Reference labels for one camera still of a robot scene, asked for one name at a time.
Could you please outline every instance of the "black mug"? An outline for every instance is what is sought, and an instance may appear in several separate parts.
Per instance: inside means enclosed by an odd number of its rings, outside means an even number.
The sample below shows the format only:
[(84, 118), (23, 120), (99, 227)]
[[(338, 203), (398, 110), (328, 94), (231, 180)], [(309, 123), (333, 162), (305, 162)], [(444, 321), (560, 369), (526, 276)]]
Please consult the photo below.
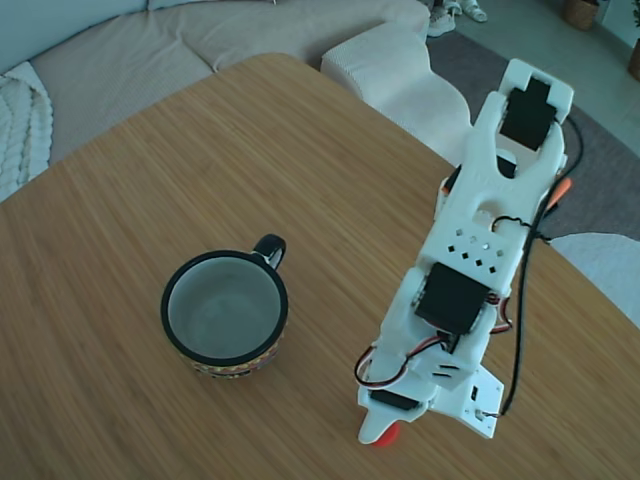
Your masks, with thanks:
[(162, 325), (196, 370), (234, 378), (273, 359), (289, 310), (276, 272), (285, 252), (285, 241), (270, 234), (251, 253), (203, 253), (173, 274), (162, 295)]

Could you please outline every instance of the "white robotic arm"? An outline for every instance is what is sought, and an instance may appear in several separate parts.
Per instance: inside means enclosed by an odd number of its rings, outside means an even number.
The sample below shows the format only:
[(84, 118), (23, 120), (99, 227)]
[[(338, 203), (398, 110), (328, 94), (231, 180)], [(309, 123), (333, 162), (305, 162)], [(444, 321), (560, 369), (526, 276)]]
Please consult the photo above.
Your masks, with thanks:
[(528, 234), (523, 224), (565, 166), (560, 124), (572, 99), (568, 85), (519, 60), (487, 97), (465, 161), (442, 182), (416, 263), (356, 365), (358, 403), (368, 410), (362, 443), (427, 410), (493, 437), (503, 385), (481, 361), (492, 330), (509, 327), (499, 320)]

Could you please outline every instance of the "mug rim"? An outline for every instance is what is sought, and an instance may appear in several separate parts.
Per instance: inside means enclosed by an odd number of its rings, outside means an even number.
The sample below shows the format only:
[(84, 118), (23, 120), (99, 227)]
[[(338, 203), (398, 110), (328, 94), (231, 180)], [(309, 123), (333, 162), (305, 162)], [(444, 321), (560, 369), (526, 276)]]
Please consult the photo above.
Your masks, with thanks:
[[(280, 300), (280, 315), (278, 317), (278, 321), (276, 322), (276, 326), (273, 332), (269, 335), (269, 337), (261, 343), (257, 348), (252, 351), (245, 353), (243, 355), (238, 355), (236, 357), (231, 358), (215, 358), (215, 357), (207, 357), (205, 355), (201, 355), (197, 352), (194, 352), (189, 347), (184, 345), (178, 337), (173, 333), (173, 329), (171, 328), (171, 323), (169, 322), (169, 300), (171, 298), (171, 294), (185, 273), (191, 270), (196, 265), (214, 258), (239, 258), (241, 260), (245, 260), (251, 262), (258, 267), (260, 267), (264, 272), (266, 272), (273, 283), (276, 286), (279, 294)], [(160, 316), (162, 317), (162, 326), (164, 328), (164, 332), (169, 337), (171, 343), (186, 357), (191, 360), (195, 360), (198, 363), (202, 363), (204, 365), (209, 365), (212, 367), (234, 367), (237, 365), (242, 365), (245, 363), (249, 363), (251, 360), (255, 360), (260, 355), (265, 353), (272, 345), (274, 345), (278, 339), (282, 336), (282, 332), (284, 331), (284, 326), (287, 319), (287, 314), (289, 311), (289, 299), (287, 297), (287, 289), (284, 286), (284, 282), (280, 278), (280, 275), (269, 265), (266, 261), (259, 255), (254, 253), (245, 253), (237, 250), (215, 250), (211, 252), (205, 252), (197, 257), (192, 258), (185, 264), (183, 264), (178, 270), (174, 272), (174, 274), (169, 279), (169, 282), (164, 288), (164, 292), (162, 294), (162, 301), (160, 304)]]

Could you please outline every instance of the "shoe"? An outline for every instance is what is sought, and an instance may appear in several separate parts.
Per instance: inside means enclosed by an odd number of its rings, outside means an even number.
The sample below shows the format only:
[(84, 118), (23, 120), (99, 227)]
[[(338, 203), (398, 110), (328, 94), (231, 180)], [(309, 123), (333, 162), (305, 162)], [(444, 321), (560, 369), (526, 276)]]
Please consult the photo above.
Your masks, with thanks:
[(444, 0), (444, 8), (455, 18), (462, 15), (462, 7), (456, 0)]
[(462, 11), (466, 13), (472, 20), (478, 23), (484, 23), (488, 20), (487, 14), (480, 8), (476, 0), (460, 0)]
[(431, 12), (427, 36), (435, 38), (453, 32), (455, 29), (456, 21), (453, 19), (453, 15), (444, 7), (435, 7)]

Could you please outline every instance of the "wicker basket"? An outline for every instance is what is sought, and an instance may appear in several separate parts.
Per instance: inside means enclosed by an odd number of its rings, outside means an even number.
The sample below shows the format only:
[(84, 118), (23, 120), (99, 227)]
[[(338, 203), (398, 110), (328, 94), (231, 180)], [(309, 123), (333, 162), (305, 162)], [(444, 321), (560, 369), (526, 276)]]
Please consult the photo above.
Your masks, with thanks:
[(589, 30), (598, 13), (598, 5), (585, 0), (565, 0), (562, 16), (579, 30)]
[(631, 60), (629, 60), (629, 73), (640, 81), (640, 40), (636, 42), (636, 48), (633, 49)]

